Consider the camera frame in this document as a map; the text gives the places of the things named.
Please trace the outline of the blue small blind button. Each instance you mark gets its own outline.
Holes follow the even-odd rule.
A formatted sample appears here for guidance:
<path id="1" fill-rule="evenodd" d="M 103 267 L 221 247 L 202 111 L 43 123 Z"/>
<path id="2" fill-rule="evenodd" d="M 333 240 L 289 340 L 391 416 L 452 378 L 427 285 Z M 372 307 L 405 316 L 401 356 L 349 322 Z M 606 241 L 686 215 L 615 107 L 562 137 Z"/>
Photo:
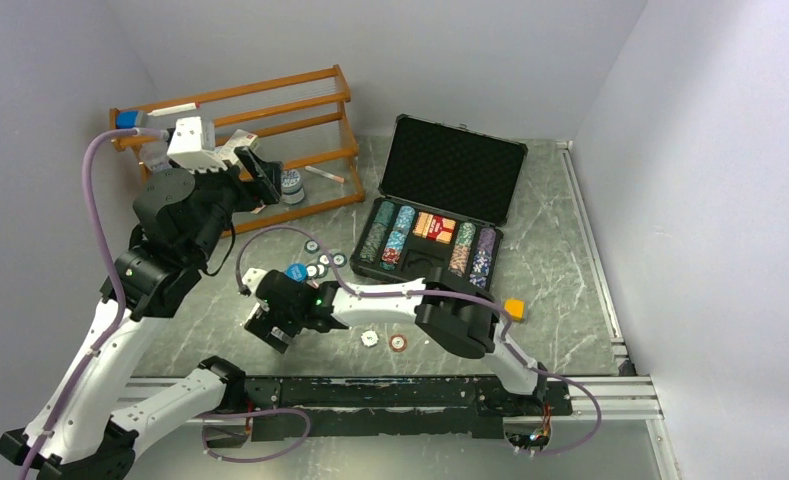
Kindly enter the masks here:
<path id="1" fill-rule="evenodd" d="M 304 264 L 293 263 L 285 271 L 285 275 L 296 282 L 305 282 L 308 279 L 308 270 Z"/>

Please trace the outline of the white dealer button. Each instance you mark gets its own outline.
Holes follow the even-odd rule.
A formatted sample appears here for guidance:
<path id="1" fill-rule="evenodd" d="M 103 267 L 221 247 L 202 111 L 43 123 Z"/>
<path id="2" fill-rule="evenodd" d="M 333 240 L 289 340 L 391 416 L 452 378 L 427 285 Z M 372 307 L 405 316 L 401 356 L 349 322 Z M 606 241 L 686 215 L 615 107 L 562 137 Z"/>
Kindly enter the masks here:
<path id="1" fill-rule="evenodd" d="M 361 333 L 360 341 L 366 348 L 373 348 L 379 343 L 379 336 L 373 330 L 366 330 Z"/>

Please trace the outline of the red white poker chip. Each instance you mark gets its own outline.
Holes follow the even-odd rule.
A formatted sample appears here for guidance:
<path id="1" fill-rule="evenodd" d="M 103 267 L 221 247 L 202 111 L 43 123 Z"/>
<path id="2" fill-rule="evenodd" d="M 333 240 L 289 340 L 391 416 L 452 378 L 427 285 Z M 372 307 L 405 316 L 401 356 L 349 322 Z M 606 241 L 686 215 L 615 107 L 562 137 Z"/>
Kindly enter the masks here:
<path id="1" fill-rule="evenodd" d="M 408 342 L 403 335 L 395 334 L 389 338 L 388 345 L 394 352 L 403 352 L 408 347 Z"/>

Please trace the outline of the black poker set case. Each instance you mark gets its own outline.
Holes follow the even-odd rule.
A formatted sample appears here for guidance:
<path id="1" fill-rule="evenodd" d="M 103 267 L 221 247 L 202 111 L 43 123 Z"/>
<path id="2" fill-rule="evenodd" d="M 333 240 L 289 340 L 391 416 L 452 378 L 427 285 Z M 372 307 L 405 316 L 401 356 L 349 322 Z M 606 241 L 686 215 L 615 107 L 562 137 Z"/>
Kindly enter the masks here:
<path id="1" fill-rule="evenodd" d="M 394 135 L 378 186 L 380 196 L 374 201 L 350 256 L 352 271 L 357 275 L 387 283 L 424 278 L 436 269 L 455 275 L 448 270 L 453 242 L 461 224 L 470 222 L 476 226 L 476 233 L 466 273 L 460 278 L 469 281 L 480 230 L 494 229 L 496 241 L 493 263 L 487 288 L 483 289 L 488 290 L 497 269 L 503 240 L 501 228 L 508 220 L 515 188 L 527 155 L 527 146 L 518 141 L 406 114 L 400 115 L 395 122 Z M 392 221 L 376 258 L 370 263 L 364 263 L 359 260 L 359 253 L 383 201 L 390 201 L 395 205 Z M 393 271 L 388 271 L 380 266 L 380 259 L 402 206 L 413 207 L 416 215 L 400 260 Z M 420 238 L 412 233 L 420 212 L 441 215 L 457 222 L 450 244 Z"/>

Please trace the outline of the yellow big blind button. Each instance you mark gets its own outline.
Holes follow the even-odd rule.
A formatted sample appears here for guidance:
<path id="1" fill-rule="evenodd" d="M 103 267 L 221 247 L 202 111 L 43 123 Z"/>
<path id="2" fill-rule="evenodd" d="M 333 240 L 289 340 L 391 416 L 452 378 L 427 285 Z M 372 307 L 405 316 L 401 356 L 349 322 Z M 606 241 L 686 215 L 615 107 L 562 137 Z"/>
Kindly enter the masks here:
<path id="1" fill-rule="evenodd" d="M 504 303 L 504 309 L 514 322 L 523 322 L 526 317 L 526 304 L 520 299 L 507 299 Z"/>

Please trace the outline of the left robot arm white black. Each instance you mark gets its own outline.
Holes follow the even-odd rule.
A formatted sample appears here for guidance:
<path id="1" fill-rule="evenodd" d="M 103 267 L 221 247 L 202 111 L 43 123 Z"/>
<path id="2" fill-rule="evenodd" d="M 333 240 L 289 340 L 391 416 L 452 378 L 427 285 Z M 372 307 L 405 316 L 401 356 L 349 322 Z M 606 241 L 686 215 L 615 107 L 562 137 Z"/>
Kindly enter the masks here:
<path id="1" fill-rule="evenodd" d="M 250 149 L 239 163 L 154 173 L 136 197 L 137 224 L 118 257 L 102 252 L 108 278 L 76 357 L 42 411 L 0 437 L 0 455 L 42 479 L 120 479 L 149 446 L 205 413 L 247 404 L 245 374 L 220 357 L 129 411 L 115 404 L 136 364 L 207 271 L 235 213 L 281 197 L 278 162 Z"/>

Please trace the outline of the cleaning gel jar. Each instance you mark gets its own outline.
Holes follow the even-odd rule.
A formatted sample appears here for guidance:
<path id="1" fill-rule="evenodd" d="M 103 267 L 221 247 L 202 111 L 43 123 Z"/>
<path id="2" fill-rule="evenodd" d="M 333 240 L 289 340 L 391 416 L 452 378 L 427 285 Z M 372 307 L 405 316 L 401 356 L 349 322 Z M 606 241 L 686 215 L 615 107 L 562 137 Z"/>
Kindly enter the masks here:
<path id="1" fill-rule="evenodd" d="M 302 175 L 297 169 L 284 170 L 281 175 L 282 201 L 286 205 L 297 205 L 305 199 Z"/>

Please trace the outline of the white green carton box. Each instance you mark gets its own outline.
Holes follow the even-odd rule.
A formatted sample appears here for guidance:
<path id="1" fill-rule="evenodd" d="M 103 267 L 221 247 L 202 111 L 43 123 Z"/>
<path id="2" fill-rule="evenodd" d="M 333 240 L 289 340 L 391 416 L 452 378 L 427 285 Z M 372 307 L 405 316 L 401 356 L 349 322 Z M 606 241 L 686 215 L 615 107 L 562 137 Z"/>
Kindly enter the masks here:
<path id="1" fill-rule="evenodd" d="M 236 148 L 249 147 L 252 151 L 258 148 L 258 136 L 238 129 L 216 152 L 222 161 L 238 164 L 240 159 L 235 153 Z"/>

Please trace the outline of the clear plastic bottle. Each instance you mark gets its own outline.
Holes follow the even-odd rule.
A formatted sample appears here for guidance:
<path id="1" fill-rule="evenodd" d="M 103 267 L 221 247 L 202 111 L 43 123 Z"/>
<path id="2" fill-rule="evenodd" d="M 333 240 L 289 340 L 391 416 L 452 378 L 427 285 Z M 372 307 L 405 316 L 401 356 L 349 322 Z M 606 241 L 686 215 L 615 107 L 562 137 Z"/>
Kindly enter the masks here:
<path id="1" fill-rule="evenodd" d="M 160 172 L 171 167 L 167 156 L 168 145 L 164 142 L 145 143 L 139 150 L 139 158 L 143 166 L 151 173 Z"/>

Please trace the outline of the green chip stack row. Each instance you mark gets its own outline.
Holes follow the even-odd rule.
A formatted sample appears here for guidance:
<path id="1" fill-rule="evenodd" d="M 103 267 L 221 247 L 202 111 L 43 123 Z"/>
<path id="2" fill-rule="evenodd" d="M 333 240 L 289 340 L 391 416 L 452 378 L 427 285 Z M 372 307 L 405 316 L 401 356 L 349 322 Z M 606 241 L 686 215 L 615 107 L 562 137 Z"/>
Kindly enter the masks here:
<path id="1" fill-rule="evenodd" d="M 364 263 L 372 262 L 379 252 L 385 232 L 390 225 L 394 213 L 395 205 L 390 201 L 383 201 L 379 205 L 375 217 L 368 231 L 365 242 L 359 253 L 359 260 Z"/>

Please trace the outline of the white red pen top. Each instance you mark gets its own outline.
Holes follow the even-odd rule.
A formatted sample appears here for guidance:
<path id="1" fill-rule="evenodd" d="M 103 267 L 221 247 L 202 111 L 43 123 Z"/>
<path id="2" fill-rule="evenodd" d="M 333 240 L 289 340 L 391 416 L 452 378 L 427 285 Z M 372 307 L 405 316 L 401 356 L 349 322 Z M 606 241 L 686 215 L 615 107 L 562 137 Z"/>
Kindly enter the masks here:
<path id="1" fill-rule="evenodd" d="M 162 108 L 156 108 L 147 113 L 150 117 L 163 117 L 168 115 L 175 115 L 179 113 L 184 113 L 188 111 L 194 111 L 200 108 L 200 104 L 197 102 L 189 102 L 184 104 L 178 104 L 173 106 L 167 106 Z"/>

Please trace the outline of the light blue red chip row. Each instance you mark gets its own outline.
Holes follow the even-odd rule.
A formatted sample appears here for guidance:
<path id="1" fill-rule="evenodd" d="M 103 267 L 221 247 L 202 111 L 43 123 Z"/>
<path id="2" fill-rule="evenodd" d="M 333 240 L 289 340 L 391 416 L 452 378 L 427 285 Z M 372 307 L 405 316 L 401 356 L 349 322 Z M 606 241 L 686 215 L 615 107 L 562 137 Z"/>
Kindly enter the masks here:
<path id="1" fill-rule="evenodd" d="M 396 268 L 415 215 L 416 211 L 411 206 L 402 206 L 399 209 L 380 259 L 380 266 L 384 270 L 393 271 Z"/>

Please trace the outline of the blue white eraser block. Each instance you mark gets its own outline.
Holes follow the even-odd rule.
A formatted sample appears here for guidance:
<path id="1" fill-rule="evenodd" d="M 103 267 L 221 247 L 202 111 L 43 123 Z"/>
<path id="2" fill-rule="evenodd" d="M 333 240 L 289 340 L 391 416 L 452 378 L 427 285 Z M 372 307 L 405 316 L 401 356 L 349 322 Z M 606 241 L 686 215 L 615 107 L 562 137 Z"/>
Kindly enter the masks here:
<path id="1" fill-rule="evenodd" d="M 144 127 L 148 114 L 143 110 L 119 111 L 115 117 L 114 125 L 117 129 L 133 129 Z"/>

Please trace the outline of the red playing card deck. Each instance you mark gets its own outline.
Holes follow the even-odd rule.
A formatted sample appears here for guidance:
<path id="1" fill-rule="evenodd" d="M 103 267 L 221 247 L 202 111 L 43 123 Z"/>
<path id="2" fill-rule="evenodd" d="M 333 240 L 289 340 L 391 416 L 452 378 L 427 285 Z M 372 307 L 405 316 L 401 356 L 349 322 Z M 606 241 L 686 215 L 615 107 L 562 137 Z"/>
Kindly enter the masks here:
<path id="1" fill-rule="evenodd" d="M 420 212 L 412 233 L 420 238 L 442 244 L 450 244 L 456 225 L 457 222 L 454 219 L 428 212 Z"/>

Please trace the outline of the green orange chip row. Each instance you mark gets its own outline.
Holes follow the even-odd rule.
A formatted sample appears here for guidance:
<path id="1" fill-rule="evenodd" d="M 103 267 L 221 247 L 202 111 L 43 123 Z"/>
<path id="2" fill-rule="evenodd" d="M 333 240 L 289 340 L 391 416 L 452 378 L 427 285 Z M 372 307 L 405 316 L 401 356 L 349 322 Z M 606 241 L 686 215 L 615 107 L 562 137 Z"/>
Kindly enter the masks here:
<path id="1" fill-rule="evenodd" d="M 475 233 L 476 226 L 470 222 L 463 222 L 457 230 L 448 270 L 459 277 L 463 277 L 466 273 Z"/>

